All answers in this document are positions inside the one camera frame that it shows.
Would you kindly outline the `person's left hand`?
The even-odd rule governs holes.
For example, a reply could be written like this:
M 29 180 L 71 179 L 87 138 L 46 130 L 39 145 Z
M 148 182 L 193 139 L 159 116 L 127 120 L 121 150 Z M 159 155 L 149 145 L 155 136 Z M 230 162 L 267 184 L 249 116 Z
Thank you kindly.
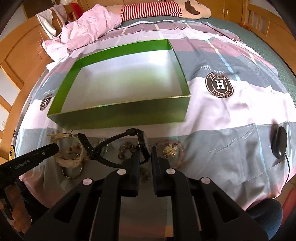
M 19 187 L 14 184 L 13 186 L 7 188 L 6 195 L 12 207 L 12 219 L 8 219 L 9 224 L 14 231 L 26 233 L 32 224 L 32 220 L 25 208 Z

